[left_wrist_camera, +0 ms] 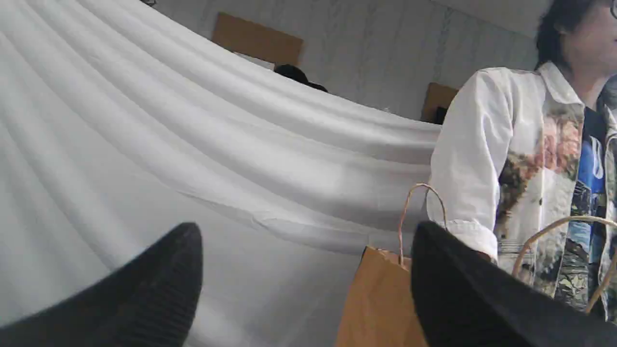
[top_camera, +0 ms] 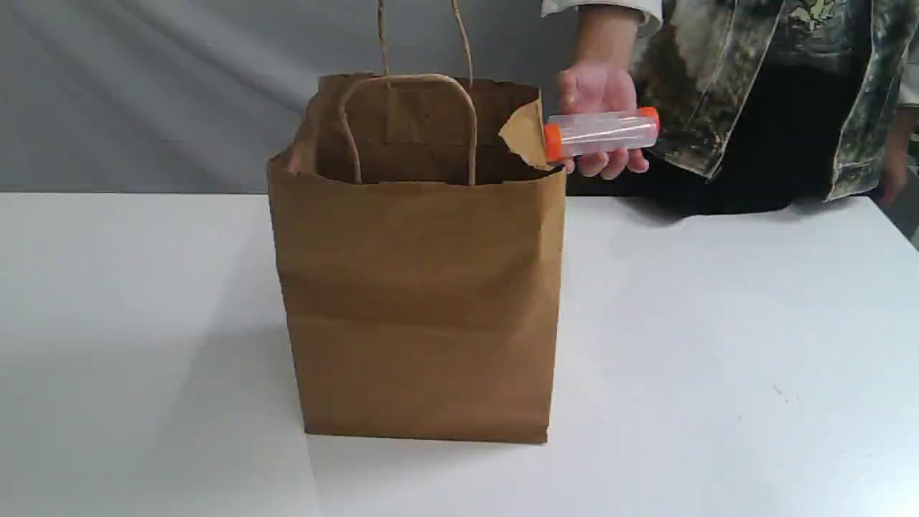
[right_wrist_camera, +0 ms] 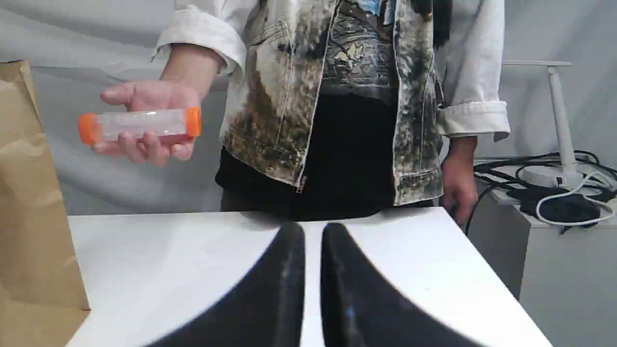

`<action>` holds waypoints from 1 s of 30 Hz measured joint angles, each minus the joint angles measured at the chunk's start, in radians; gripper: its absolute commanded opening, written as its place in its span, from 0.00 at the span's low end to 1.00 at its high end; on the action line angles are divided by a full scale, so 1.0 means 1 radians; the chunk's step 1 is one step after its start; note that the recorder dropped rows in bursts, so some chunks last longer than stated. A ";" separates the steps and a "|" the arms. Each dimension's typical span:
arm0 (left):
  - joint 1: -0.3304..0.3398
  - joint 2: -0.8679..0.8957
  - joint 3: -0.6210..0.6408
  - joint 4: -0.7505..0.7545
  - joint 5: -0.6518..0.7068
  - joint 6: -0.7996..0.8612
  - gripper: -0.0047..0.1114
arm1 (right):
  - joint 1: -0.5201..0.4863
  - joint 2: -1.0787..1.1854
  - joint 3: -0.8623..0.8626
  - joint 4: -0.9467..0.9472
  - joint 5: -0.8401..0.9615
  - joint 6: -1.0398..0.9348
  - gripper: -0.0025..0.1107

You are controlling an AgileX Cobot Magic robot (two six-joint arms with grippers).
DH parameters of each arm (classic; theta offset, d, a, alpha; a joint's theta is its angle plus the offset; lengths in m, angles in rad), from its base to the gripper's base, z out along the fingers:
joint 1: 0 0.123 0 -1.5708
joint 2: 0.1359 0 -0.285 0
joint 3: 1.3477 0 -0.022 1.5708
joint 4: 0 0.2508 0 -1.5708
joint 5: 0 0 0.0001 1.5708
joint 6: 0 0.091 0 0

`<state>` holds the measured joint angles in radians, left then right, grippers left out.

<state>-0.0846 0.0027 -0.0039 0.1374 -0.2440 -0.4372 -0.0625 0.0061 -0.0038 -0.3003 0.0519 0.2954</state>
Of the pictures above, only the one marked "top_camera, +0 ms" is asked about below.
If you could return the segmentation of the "person's right hand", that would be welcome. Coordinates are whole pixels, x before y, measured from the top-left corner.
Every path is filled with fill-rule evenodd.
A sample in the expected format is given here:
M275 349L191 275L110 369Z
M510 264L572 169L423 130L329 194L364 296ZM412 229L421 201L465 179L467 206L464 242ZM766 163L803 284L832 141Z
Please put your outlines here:
M636 111L636 93L629 73L610 62L579 60L558 73L562 113L605 113ZM564 161L565 172L585 177L613 180L625 169L642 174L649 161L640 150L617 149L607 154L592 154Z

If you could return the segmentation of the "person's right forearm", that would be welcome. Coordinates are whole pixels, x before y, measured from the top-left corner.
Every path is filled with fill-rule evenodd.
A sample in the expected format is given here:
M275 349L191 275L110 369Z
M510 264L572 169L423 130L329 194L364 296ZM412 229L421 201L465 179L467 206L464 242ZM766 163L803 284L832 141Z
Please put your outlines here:
M572 63L629 69L644 14L616 4L585 4L577 12Z

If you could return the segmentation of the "person's left hand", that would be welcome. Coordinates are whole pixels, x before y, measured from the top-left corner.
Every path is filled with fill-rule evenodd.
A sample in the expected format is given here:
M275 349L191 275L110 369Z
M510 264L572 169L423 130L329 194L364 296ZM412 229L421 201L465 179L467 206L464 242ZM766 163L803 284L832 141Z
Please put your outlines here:
M877 204L889 207L898 199L908 184L908 143L909 133L891 131L887 137L887 148L884 157L880 195Z

